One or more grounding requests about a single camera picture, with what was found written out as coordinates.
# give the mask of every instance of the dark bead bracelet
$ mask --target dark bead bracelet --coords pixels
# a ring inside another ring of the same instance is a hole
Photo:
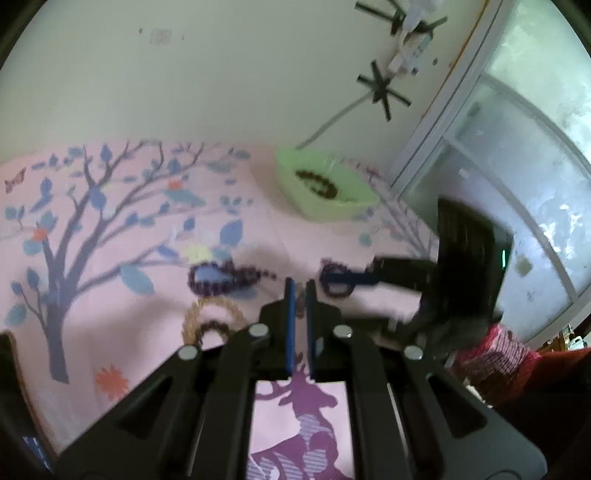
[[[336,262],[328,263],[322,268],[322,270],[320,271],[319,279],[320,286],[322,287],[322,290],[324,291],[327,297],[331,297],[334,299],[344,299],[349,297],[353,293],[355,285],[331,286],[326,280],[324,280],[324,275],[327,273],[347,273],[349,271],[350,270],[347,268],[347,266]]]
[[[221,282],[195,280],[195,274],[197,271],[204,267],[213,268],[230,278]],[[276,280],[277,275],[268,270],[259,270],[254,265],[236,268],[232,261],[225,262],[222,265],[218,265],[217,262],[204,262],[199,265],[191,266],[189,269],[188,285],[195,295],[216,297],[241,288],[252,287],[259,283],[262,278]]]
[[[321,188],[310,187],[310,190],[322,198],[333,200],[339,192],[334,183],[313,171],[298,170],[295,174],[302,180],[311,180],[321,186]]]

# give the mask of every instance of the green bowl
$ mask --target green bowl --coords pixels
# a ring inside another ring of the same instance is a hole
[[[337,187],[336,198],[327,200],[316,195],[296,175],[298,170],[313,171],[329,179]],[[371,187],[354,171],[320,152],[278,149],[277,180],[301,214],[318,222],[351,218],[379,202]]]

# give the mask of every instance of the deer print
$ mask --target deer print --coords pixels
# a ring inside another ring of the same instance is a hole
[[[335,431],[320,412],[334,408],[337,400],[311,383],[304,372],[303,353],[296,356],[298,367],[284,386],[272,382],[270,394],[257,394],[257,400],[273,400],[286,395],[280,406],[291,404],[300,423],[297,435],[262,452],[253,453],[247,467],[247,480],[345,480],[335,467],[339,456]]]

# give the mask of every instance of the tree pattern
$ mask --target tree pattern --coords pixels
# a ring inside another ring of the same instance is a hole
[[[151,160],[150,165],[143,169],[140,177],[117,177],[123,164],[132,161],[139,150],[148,147],[157,151],[158,158]],[[9,235],[0,237],[2,241],[18,235],[26,236],[22,242],[25,255],[32,257],[42,254],[45,260],[47,289],[42,287],[39,273],[28,267],[26,282],[32,293],[25,292],[25,288],[19,281],[11,283],[12,292],[21,301],[9,310],[5,323],[9,327],[15,327],[25,320],[27,312],[31,312],[38,319],[47,339],[52,379],[69,383],[62,334],[64,320],[78,297],[116,278],[120,278],[132,292],[150,295],[154,292],[154,285],[145,273],[145,268],[159,265],[186,266],[181,255],[169,241],[162,239],[133,258],[119,262],[104,272],[82,281],[83,273],[93,253],[98,248],[117,241],[119,235],[124,232],[149,228],[159,218],[170,215],[189,215],[183,223],[183,229],[193,230],[195,218],[191,214],[204,207],[206,202],[184,186],[190,172],[198,166],[205,166],[216,173],[228,173],[237,161],[247,160],[250,157],[245,150],[230,148],[217,160],[202,160],[204,153],[213,151],[217,147],[217,144],[212,147],[204,143],[197,147],[192,143],[179,144],[171,150],[171,155],[183,154],[183,158],[189,158],[185,163],[179,161],[176,156],[167,159],[163,144],[159,141],[143,140],[134,146],[130,146],[128,142],[118,155],[114,155],[109,145],[104,144],[98,161],[87,154],[86,147],[71,147],[63,161],[60,161],[56,155],[52,155],[48,161],[32,165],[33,171],[58,171],[63,167],[81,164],[79,169],[70,174],[73,184],[65,192],[65,196],[72,203],[73,213],[67,220],[61,238],[56,239],[52,235],[60,219],[53,215],[49,207],[59,193],[56,194],[53,182],[48,177],[41,181],[39,198],[30,207],[21,205],[5,208],[5,219],[13,222],[16,228]],[[109,207],[105,192],[111,184],[116,182],[129,184],[130,189],[115,206]],[[140,213],[136,210],[143,201],[155,196],[163,197],[163,202],[157,210],[148,213]],[[240,203],[241,200],[238,202],[237,199],[221,198],[220,208],[230,215],[237,215]],[[94,227],[86,233],[82,231],[81,219],[91,210],[98,213],[98,219]],[[84,235],[85,238],[75,252],[71,266],[67,268],[66,255],[71,250],[71,242],[76,235]],[[241,238],[242,221],[236,219],[227,223],[220,232],[218,254],[227,258],[228,249],[235,247]]]

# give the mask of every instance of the blue leaf print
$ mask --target blue leaf print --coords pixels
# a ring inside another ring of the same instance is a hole
[[[51,183],[51,180],[48,179],[47,177],[45,177],[43,179],[43,181],[41,182],[41,184],[39,185],[39,190],[41,191],[41,196],[44,197],[44,196],[49,195],[52,187],[53,187],[53,183]]]
[[[212,248],[212,255],[220,262],[225,262],[232,259],[232,255],[225,248]]]
[[[125,226],[132,226],[132,225],[135,225],[136,223],[138,223],[138,220],[139,220],[138,212],[133,212],[127,216],[127,218],[125,219],[123,224]]]
[[[27,283],[32,290],[39,289],[39,275],[32,268],[27,268]]]
[[[33,240],[25,240],[22,243],[22,250],[25,252],[25,255],[32,257],[33,255],[37,255],[43,246],[40,242],[34,242]]]
[[[138,267],[133,265],[121,265],[119,267],[121,280],[127,288],[137,295],[153,295],[154,284],[150,278]]]
[[[164,194],[174,202],[187,203],[191,207],[205,206],[205,200],[188,190],[165,190]]]
[[[51,211],[49,210],[48,212],[45,212],[41,216],[41,219],[37,223],[37,226],[39,228],[43,228],[44,230],[47,230],[48,232],[52,232],[56,226],[56,223],[57,223],[57,217],[54,217],[53,214],[51,213]]]
[[[234,152],[234,156],[240,160],[248,160],[251,157],[250,153],[246,150],[237,150]]]
[[[102,210],[107,203],[107,197],[98,187],[92,187],[88,192],[88,197],[92,208],[96,210]]]
[[[362,233],[361,235],[359,235],[359,244],[363,247],[371,247],[371,237],[367,233]]]
[[[23,291],[22,291],[22,285],[19,281],[14,281],[10,284],[10,288],[12,288],[12,293],[14,293],[15,295],[22,295]]]
[[[257,296],[256,290],[253,287],[240,288],[239,290],[232,290],[226,294],[232,300],[252,300]]]
[[[228,222],[220,230],[220,245],[235,247],[242,240],[242,220]]]
[[[57,292],[50,290],[42,294],[41,303],[44,305],[55,305],[57,303]]]
[[[190,232],[195,229],[195,217],[189,217],[183,222],[183,230]]]
[[[111,158],[113,158],[113,152],[107,144],[104,144],[103,148],[100,149],[100,159],[103,162],[108,162],[111,161]]]
[[[46,195],[41,197],[39,200],[35,202],[35,204],[31,207],[29,212],[35,213],[41,210],[43,207],[46,207],[50,201],[53,200],[53,195]]]
[[[214,171],[215,173],[228,173],[234,165],[230,162],[208,161],[205,162],[205,166],[208,170]]]
[[[168,171],[171,175],[176,175],[181,171],[181,164],[178,162],[176,158],[173,158],[171,161],[168,162]]]
[[[79,147],[70,147],[68,148],[68,155],[71,156],[71,158],[80,158],[84,155],[84,152]]]
[[[6,325],[8,325],[9,327],[17,327],[22,322],[24,322],[26,316],[27,307],[25,307],[25,304],[17,303],[14,307],[10,309],[4,321]]]
[[[178,258],[178,252],[165,245],[156,247],[156,253],[164,258]]]
[[[139,219],[139,224],[145,228],[150,227],[150,226],[154,226],[154,217],[149,216],[149,217],[144,217]]]
[[[14,220],[17,217],[17,209],[14,207],[6,207],[4,209],[4,218],[6,220]]]

